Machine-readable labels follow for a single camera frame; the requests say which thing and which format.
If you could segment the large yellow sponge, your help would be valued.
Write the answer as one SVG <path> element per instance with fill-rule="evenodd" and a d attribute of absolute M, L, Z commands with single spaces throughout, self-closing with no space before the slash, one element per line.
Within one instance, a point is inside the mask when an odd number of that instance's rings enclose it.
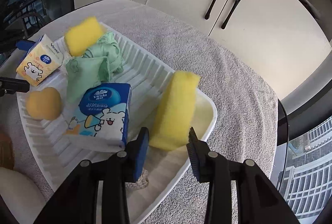
<path fill-rule="evenodd" d="M 151 147 L 173 151 L 188 143 L 199 81 L 199 75 L 187 71 L 175 71 L 172 75 L 157 107 Z"/>

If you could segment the black glass table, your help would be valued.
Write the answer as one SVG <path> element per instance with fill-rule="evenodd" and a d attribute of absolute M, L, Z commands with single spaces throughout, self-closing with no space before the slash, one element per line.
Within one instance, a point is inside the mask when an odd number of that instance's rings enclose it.
<path fill-rule="evenodd" d="M 280 190 L 286 166 L 289 142 L 289 123 L 284 106 L 278 100 L 277 147 L 270 180 Z"/>

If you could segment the dark chair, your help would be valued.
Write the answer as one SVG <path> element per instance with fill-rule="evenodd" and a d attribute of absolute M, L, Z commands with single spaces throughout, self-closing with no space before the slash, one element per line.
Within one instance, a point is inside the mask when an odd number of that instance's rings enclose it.
<path fill-rule="evenodd" d="M 5 31 L 20 33 L 25 39 L 50 22 L 44 0 L 18 0 L 9 7 L 10 12 L 3 21 Z"/>

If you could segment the blue tissue pack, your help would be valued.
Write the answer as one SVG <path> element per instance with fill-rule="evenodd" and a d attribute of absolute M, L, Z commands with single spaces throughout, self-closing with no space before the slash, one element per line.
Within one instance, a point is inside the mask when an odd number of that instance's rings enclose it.
<path fill-rule="evenodd" d="M 76 147 L 115 153 L 125 148 L 132 89 L 103 83 L 85 92 L 64 135 Z"/>

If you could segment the orange round sponge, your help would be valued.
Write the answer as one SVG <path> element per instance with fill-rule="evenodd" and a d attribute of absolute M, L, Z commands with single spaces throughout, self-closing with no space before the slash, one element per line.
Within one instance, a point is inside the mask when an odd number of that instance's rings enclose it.
<path fill-rule="evenodd" d="M 33 91 L 26 97 L 26 110 L 35 120 L 53 121 L 62 112 L 60 93 L 53 87 Z"/>

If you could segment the beige knitted cloth roll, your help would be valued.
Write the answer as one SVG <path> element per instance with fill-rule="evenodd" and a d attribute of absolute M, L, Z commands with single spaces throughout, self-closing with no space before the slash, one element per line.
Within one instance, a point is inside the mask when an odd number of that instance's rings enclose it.
<path fill-rule="evenodd" d="M 142 169 L 141 176 L 135 183 L 126 183 L 126 189 L 130 191 L 144 189 L 149 185 L 148 179 L 148 171 L 146 169 Z"/>

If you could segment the green cloth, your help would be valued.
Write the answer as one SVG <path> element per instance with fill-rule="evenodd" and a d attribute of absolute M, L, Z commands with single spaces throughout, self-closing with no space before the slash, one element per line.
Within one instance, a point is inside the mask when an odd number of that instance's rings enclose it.
<path fill-rule="evenodd" d="M 123 56 L 113 32 L 109 31 L 88 47 L 82 56 L 67 61 L 66 100 L 74 103 L 83 94 L 123 71 Z"/>

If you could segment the white plastic tray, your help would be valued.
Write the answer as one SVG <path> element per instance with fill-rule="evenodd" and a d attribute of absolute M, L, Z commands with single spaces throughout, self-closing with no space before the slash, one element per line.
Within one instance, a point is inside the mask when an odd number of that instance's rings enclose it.
<path fill-rule="evenodd" d="M 161 95 L 173 74 L 173 69 L 138 44 L 115 31 L 123 55 L 123 71 L 114 75 L 114 82 L 131 85 L 128 138 L 134 139 L 141 127 L 152 127 Z M 107 159 L 107 153 L 76 147 L 64 135 L 73 115 L 73 107 L 64 104 L 61 115 L 53 120 L 36 120 L 26 110 L 25 93 L 17 94 L 22 127 L 44 178 L 56 190 L 67 175 L 85 159 L 93 162 Z M 207 140 L 217 121 L 214 102 L 202 91 L 196 92 L 192 127 L 201 140 Z M 149 149 L 145 159 L 149 184 L 127 196 L 131 223 L 142 223 L 172 191 L 190 165 L 185 147 L 171 152 Z"/>

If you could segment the yellow tissue pack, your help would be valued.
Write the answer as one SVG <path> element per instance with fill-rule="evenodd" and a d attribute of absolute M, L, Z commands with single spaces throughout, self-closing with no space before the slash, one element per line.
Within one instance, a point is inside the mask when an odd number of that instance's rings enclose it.
<path fill-rule="evenodd" d="M 16 72 L 30 85 L 37 86 L 63 62 L 63 53 L 59 46 L 44 34 L 38 42 L 28 50 L 18 65 Z"/>

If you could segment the black window frame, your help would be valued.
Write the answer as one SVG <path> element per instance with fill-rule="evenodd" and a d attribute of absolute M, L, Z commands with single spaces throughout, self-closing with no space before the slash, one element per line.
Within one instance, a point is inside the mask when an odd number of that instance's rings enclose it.
<path fill-rule="evenodd" d="M 292 93 L 281 100 L 289 123 L 289 140 L 331 116 L 331 55 Z"/>

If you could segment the small yellow sponge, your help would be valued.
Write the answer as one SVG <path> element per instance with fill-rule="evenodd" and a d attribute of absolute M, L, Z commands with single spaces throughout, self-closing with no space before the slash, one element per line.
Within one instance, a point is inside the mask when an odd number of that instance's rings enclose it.
<path fill-rule="evenodd" d="M 87 17 L 80 24 L 71 27 L 64 35 L 69 53 L 73 57 L 81 56 L 105 34 L 105 28 L 95 16 Z"/>

